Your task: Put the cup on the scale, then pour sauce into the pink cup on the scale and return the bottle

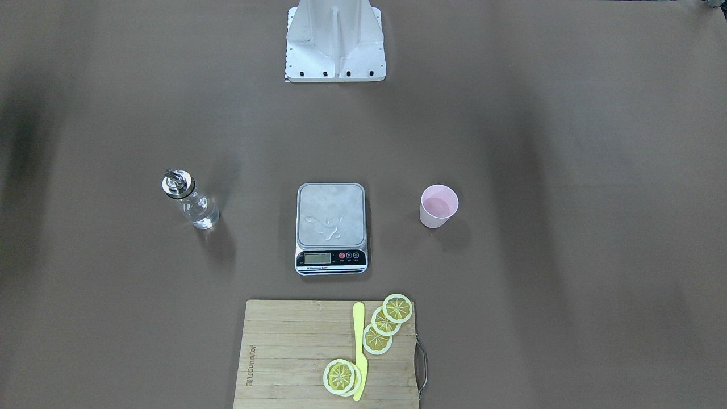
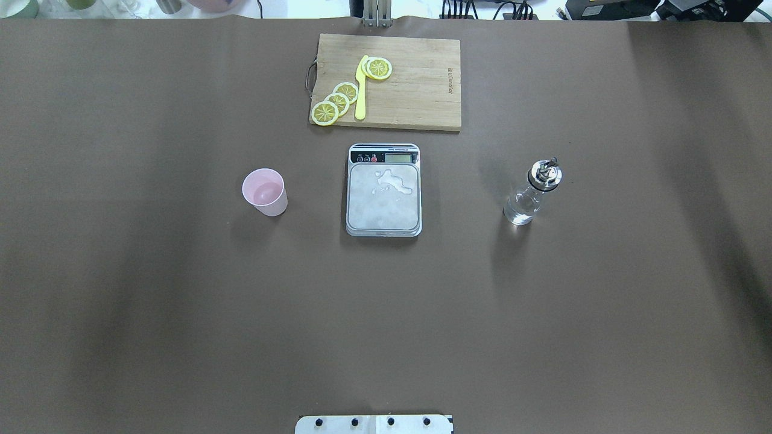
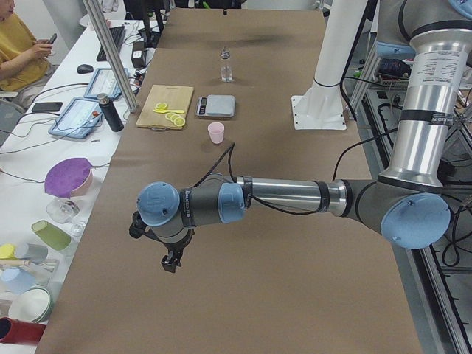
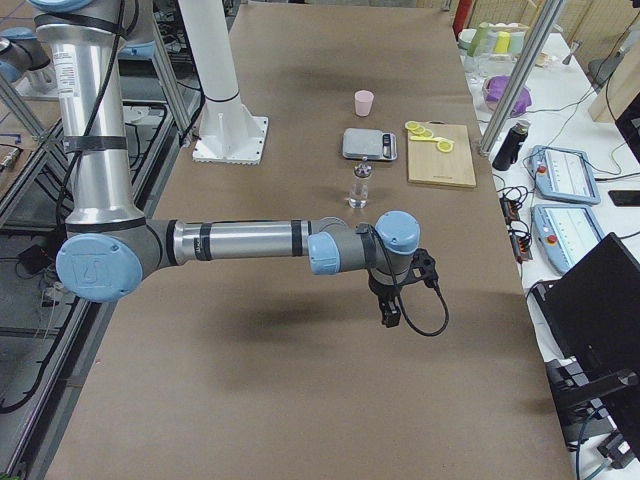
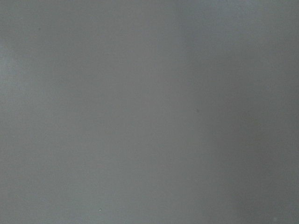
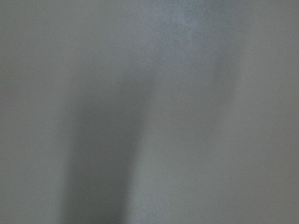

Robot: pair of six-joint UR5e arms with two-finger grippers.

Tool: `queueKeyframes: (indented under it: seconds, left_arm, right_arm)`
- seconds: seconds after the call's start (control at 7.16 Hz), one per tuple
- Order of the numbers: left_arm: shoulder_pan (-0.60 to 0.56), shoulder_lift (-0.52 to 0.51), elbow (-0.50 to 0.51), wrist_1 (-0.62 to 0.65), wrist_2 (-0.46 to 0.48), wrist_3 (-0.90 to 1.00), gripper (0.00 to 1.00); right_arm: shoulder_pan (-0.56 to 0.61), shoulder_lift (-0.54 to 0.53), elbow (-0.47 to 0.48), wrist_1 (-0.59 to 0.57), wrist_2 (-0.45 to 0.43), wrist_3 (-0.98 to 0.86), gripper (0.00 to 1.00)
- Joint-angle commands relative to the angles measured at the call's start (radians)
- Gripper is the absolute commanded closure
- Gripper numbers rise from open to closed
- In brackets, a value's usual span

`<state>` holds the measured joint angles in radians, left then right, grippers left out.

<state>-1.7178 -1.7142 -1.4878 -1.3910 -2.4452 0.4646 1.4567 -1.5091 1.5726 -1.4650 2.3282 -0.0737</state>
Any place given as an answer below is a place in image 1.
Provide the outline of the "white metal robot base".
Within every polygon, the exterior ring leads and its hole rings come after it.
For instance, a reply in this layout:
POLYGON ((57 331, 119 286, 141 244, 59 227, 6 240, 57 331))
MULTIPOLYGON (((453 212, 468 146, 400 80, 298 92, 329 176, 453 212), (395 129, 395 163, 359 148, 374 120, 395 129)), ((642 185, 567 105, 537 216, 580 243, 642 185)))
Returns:
POLYGON ((382 13, 369 1, 300 1, 288 10, 286 23, 286 81, 387 77, 382 13))

